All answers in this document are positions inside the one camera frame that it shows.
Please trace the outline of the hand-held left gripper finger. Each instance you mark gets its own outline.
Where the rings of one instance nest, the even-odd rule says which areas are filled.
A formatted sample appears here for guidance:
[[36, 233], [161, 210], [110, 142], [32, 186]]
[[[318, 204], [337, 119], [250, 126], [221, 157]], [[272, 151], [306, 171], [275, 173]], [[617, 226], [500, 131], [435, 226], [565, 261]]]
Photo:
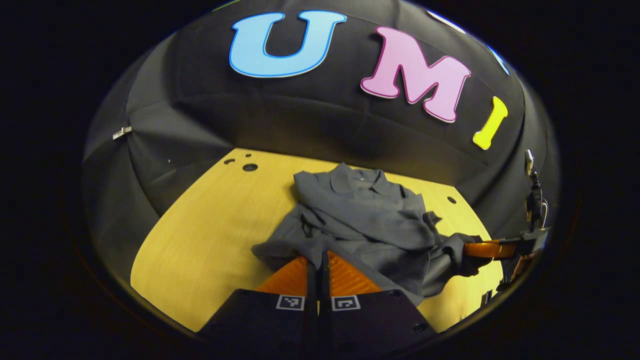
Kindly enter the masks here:
[[323, 254], [323, 360], [396, 360], [437, 337], [438, 332], [402, 290], [381, 289], [338, 255]]
[[297, 258], [257, 289], [236, 289], [199, 330], [217, 359], [316, 359], [316, 269]]

